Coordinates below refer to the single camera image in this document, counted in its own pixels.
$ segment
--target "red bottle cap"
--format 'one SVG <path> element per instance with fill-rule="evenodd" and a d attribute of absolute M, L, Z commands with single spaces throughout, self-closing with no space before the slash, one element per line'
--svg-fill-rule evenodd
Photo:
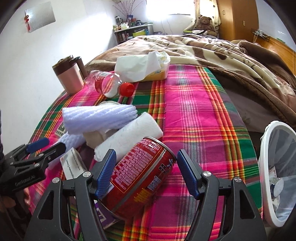
<path fill-rule="evenodd" d="M 119 87 L 119 93 L 125 97 L 131 97 L 135 91 L 135 87 L 131 83 L 124 82 Z"/>

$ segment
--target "wooden cabinet door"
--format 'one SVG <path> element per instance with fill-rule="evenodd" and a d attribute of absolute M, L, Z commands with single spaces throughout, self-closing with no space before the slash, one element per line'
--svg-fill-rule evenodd
<path fill-rule="evenodd" d="M 219 25 L 219 38 L 234 40 L 234 22 L 232 14 L 232 0 L 217 0 L 221 24 Z"/>
<path fill-rule="evenodd" d="M 258 11 L 255 0 L 232 0 L 234 16 L 234 37 L 253 41 L 251 29 L 259 28 Z"/>

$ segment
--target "trash bin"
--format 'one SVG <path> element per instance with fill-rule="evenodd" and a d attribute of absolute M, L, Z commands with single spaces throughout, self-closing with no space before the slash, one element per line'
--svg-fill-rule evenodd
<path fill-rule="evenodd" d="M 296 133 L 291 127 L 280 121 L 272 121 L 266 127 L 258 165 L 265 220 L 271 227 L 282 227 L 296 203 Z M 275 186 L 270 183 L 274 170 L 277 178 L 283 180 L 278 207 L 273 206 Z"/>

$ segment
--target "beige blanket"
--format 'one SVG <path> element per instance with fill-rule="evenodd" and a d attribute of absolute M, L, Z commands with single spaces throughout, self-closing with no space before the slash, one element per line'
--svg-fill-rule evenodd
<path fill-rule="evenodd" d="M 140 36 L 100 54 L 86 69 L 113 71 L 118 57 L 155 50 L 167 52 L 171 64 L 207 67 L 224 88 L 258 102 L 296 128 L 295 76 L 277 54 L 247 41 L 233 44 L 192 34 Z"/>

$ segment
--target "rolled white towel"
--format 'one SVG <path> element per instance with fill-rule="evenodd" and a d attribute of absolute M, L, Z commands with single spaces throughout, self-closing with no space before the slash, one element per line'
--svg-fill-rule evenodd
<path fill-rule="evenodd" d="M 94 159 L 96 161 L 102 161 L 107 151 L 114 149 L 117 157 L 116 162 L 118 163 L 145 136 L 156 139 L 163 136 L 162 130 L 147 112 L 142 113 L 137 119 L 127 124 L 97 146 L 94 150 Z"/>

